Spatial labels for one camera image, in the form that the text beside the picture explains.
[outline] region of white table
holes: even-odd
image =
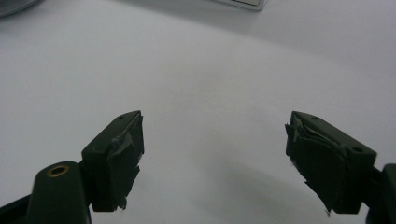
[[[0,21],[0,205],[140,109],[146,154],[127,209],[100,223],[328,219],[285,155],[292,110],[396,162],[396,2],[46,0]]]

